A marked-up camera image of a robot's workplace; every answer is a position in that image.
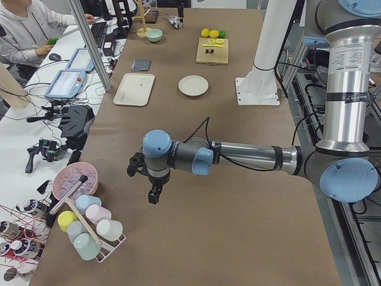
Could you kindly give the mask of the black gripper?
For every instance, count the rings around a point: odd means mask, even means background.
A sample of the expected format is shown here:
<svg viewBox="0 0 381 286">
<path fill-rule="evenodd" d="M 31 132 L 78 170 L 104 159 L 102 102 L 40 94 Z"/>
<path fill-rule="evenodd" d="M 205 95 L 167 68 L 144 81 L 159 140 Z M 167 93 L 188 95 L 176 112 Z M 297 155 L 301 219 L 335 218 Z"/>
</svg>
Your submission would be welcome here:
<svg viewBox="0 0 381 286">
<path fill-rule="evenodd" d="M 178 18 L 181 23 L 183 23 L 183 0 L 178 0 L 178 5 L 177 5 L 177 12 L 178 12 Z"/>
<path fill-rule="evenodd" d="M 148 202 L 151 204 L 158 203 L 160 200 L 160 194 L 163 190 L 163 185 L 170 179 L 170 169 L 165 168 L 163 170 L 153 170 L 147 168 L 148 178 L 153 187 L 148 193 Z"/>
</svg>

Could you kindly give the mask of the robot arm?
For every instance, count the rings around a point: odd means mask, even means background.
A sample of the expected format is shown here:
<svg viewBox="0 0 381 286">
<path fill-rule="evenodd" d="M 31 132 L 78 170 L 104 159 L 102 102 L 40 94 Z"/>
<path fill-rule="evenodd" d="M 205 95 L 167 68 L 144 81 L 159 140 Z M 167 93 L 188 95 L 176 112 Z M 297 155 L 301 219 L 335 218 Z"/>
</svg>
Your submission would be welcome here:
<svg viewBox="0 0 381 286">
<path fill-rule="evenodd" d="M 315 147 L 263 147 L 192 138 L 174 141 L 163 130 L 143 138 L 139 171 L 152 184 L 157 204 L 173 169 L 207 175 L 221 158 L 257 171 L 285 171 L 308 179 L 328 197 L 352 203 L 379 185 L 363 142 L 369 99 L 370 56 L 380 33 L 379 1 L 308 1 L 305 35 L 330 46 L 323 137 Z"/>
<path fill-rule="evenodd" d="M 320 1 L 299 1 L 295 19 L 304 27 L 305 46 L 327 48 L 329 44 L 315 27 L 316 6 Z M 185 1 L 185 7 L 223 8 L 223 9 L 258 9 L 265 13 L 268 1 Z"/>
</svg>

